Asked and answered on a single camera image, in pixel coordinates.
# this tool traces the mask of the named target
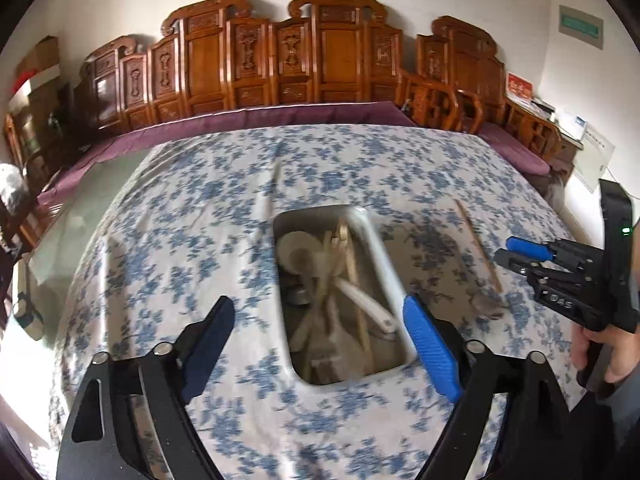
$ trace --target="hand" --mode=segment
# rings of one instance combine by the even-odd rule
[[[582,370],[587,365],[587,350],[591,341],[613,347],[611,362],[604,375],[607,383],[617,383],[625,379],[640,362],[640,326],[631,334],[609,325],[602,332],[592,332],[573,323],[571,341],[571,362]]]

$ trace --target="cardboard box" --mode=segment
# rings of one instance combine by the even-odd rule
[[[29,70],[43,70],[60,63],[58,53],[58,38],[47,36],[41,40],[31,51],[18,63],[15,69],[15,77],[19,78]]]

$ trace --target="wooden chair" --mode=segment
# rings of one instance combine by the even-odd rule
[[[491,35],[452,16],[437,18],[431,29],[432,36],[416,38],[417,72],[455,90],[460,104],[455,129],[476,134],[485,122],[497,124],[548,162],[561,149],[558,127],[505,95],[504,64],[495,57]]]
[[[458,122],[458,99],[450,86],[400,70],[396,105],[410,111],[418,126],[451,130]]]

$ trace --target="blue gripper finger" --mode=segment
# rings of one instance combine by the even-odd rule
[[[451,402],[456,402],[463,392],[458,361],[413,296],[404,298],[402,319],[436,391]]]
[[[546,245],[523,240],[515,236],[507,238],[507,250],[522,254],[527,258],[532,258],[539,262],[552,261],[555,257]]]

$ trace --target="wooden stick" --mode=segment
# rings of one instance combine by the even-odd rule
[[[489,275],[491,276],[491,281],[494,284],[495,291],[498,294],[500,294],[502,292],[502,284],[500,283],[500,279],[498,279],[498,274],[495,272],[494,263],[489,258],[489,256],[486,254],[486,251],[484,250],[484,247],[482,246],[482,242],[480,241],[480,238],[478,237],[478,234],[474,230],[474,225],[471,223],[471,218],[469,218],[469,215],[467,214],[464,206],[462,205],[460,200],[457,200],[457,199],[455,199],[455,200],[456,200],[456,205],[458,206],[458,210],[460,212],[460,216],[465,221],[466,226],[471,231],[471,236],[472,236],[472,238],[474,240],[474,245],[478,248],[478,250],[482,254],[482,257],[484,258],[484,266],[489,271]]]
[[[346,242],[346,265],[349,281],[352,285],[359,288],[360,285],[358,280],[358,268],[356,266],[356,255],[353,248],[353,238],[351,238],[349,227],[344,220],[341,220],[338,224],[338,237],[341,241]],[[358,325],[358,338],[360,339],[360,344],[362,345],[362,349],[364,350],[366,368],[365,373],[371,374],[373,373],[374,363],[373,352],[371,351],[371,339],[369,338],[369,327],[367,326],[367,318],[359,306],[354,304],[353,307],[355,309],[356,323]]]

